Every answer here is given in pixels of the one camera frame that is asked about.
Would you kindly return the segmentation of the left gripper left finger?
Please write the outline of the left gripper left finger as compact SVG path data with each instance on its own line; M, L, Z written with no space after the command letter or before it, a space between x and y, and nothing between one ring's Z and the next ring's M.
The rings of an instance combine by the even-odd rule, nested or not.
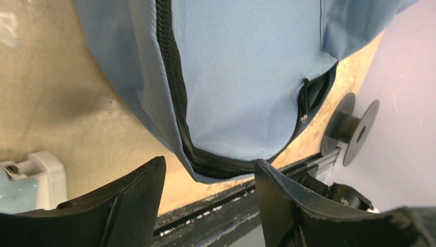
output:
M1 246L150 246L165 176L157 156L55 209L1 214Z

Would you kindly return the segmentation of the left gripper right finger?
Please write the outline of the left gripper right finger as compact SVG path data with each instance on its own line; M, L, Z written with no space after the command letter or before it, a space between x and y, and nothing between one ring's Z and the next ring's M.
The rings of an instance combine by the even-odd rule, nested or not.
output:
M373 213L333 201L265 160L255 186L266 246L435 246L435 208Z

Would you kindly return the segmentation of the light blue stapler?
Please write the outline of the light blue stapler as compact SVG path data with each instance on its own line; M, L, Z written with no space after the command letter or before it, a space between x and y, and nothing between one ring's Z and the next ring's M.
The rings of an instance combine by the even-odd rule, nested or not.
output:
M1 161L1 213L51 210L67 199L65 166L51 152L30 153L21 162Z

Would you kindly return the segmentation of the blue backpack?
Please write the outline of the blue backpack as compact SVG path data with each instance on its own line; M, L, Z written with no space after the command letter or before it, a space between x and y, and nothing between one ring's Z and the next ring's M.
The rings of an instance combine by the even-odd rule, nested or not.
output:
M310 123L340 61L413 1L74 1L137 119L200 183L252 174Z

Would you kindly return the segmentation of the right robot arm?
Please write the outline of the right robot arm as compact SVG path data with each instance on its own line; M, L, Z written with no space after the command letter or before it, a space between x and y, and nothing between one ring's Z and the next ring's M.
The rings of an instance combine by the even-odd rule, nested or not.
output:
M329 186L314 178L309 173L306 173L299 180L299 183L313 192L334 202L355 209L379 213L379 210L373 206L372 202L368 198L348 185L333 183Z

